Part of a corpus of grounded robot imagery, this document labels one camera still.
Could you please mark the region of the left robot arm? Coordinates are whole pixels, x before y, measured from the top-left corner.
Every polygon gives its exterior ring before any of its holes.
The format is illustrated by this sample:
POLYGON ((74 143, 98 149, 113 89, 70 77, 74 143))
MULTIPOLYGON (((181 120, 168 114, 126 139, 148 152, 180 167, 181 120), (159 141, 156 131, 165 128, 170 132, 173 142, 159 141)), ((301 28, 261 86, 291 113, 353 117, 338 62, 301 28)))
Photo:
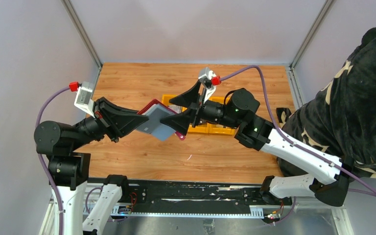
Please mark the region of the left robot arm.
POLYGON ((134 131, 148 117, 138 111, 119 107, 105 98, 93 102, 89 117, 75 125, 44 121, 34 132, 36 151, 48 158, 45 166, 59 210, 54 221, 61 235, 100 235, 117 202, 130 197, 128 178, 108 175, 101 195, 89 215, 83 217, 83 201, 89 179, 91 155, 78 149, 108 137, 112 142, 134 131))

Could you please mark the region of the red leather card holder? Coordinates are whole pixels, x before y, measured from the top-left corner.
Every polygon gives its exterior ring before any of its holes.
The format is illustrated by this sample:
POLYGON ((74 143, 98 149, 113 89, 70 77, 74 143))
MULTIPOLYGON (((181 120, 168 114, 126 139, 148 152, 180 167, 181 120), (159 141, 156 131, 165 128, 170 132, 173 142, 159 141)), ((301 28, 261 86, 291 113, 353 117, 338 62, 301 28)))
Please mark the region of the red leather card holder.
POLYGON ((139 125, 136 128, 137 131, 152 135, 160 141, 167 140, 173 134, 175 134, 181 141, 185 139, 185 135, 160 122, 162 118, 166 118, 178 113, 170 109, 168 106, 165 106, 159 100, 151 100, 144 108, 142 108, 138 112, 138 114, 147 116, 149 120, 139 125))

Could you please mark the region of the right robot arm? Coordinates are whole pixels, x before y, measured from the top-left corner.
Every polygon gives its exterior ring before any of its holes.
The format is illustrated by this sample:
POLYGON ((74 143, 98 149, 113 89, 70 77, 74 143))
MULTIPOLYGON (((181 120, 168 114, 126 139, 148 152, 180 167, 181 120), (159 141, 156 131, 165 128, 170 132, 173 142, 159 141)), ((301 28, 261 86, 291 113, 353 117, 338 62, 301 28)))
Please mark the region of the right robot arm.
POLYGON ((243 146, 272 154, 304 171, 300 176, 267 176, 260 188, 260 198, 266 204, 287 197, 314 197, 334 207, 344 204, 350 183, 347 161, 314 149, 259 117, 259 102, 244 88, 228 92, 223 103, 211 101, 210 94, 211 89, 201 88, 197 82, 170 100, 185 110, 160 122, 181 134, 201 120, 233 128, 235 139, 243 146))

